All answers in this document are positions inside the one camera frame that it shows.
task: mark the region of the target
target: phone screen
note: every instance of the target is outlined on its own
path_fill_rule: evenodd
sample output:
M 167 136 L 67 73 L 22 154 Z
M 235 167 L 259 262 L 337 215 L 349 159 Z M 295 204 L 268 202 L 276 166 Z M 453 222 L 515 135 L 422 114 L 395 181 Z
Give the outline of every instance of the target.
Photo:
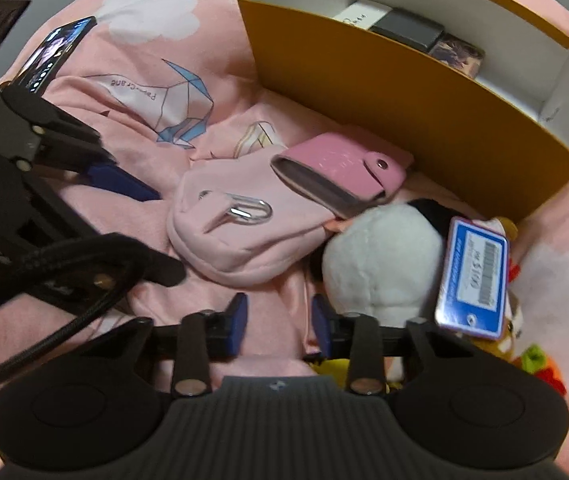
M 93 16 L 52 30 L 13 79 L 15 85 L 41 94 L 80 40 L 96 25 Z

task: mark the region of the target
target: barcode sticker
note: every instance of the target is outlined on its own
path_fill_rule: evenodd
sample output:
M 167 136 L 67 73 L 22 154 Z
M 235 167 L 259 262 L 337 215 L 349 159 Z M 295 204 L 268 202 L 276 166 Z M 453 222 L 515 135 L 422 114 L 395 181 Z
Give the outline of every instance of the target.
M 504 236 L 454 218 L 436 322 L 474 336 L 500 338 L 508 254 Z

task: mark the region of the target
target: pink leather case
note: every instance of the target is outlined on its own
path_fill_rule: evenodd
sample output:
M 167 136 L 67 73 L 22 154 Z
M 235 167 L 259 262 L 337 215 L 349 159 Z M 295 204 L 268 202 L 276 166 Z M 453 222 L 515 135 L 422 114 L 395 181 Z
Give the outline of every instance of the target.
M 332 132 L 274 156 L 271 167 L 293 189 L 345 219 L 384 202 L 406 177 L 391 156 Z

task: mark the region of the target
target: light pink bag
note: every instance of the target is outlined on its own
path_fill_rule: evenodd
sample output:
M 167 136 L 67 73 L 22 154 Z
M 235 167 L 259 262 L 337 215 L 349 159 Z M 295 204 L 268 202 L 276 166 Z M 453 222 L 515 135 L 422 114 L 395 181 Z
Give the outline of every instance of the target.
M 265 283 L 326 239 L 322 224 L 334 215 L 271 169 L 271 158 L 284 149 L 269 146 L 238 159 L 196 162 L 183 175 L 168 236 L 176 252 L 210 280 L 239 287 Z M 245 222 L 244 213 L 256 223 Z
M 386 148 L 393 156 L 328 132 L 279 153 L 271 165 L 293 189 L 340 218 L 353 218 L 387 202 L 407 176 L 411 154 L 391 144 Z

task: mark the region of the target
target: open box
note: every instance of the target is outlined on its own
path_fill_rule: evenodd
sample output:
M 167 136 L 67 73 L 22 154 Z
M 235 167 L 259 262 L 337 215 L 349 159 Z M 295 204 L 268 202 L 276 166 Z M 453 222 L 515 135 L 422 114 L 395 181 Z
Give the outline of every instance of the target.
M 484 50 L 477 78 L 333 17 L 356 0 L 239 0 L 266 88 L 416 157 L 487 216 L 519 221 L 569 181 L 569 37 L 512 0 L 372 0 Z

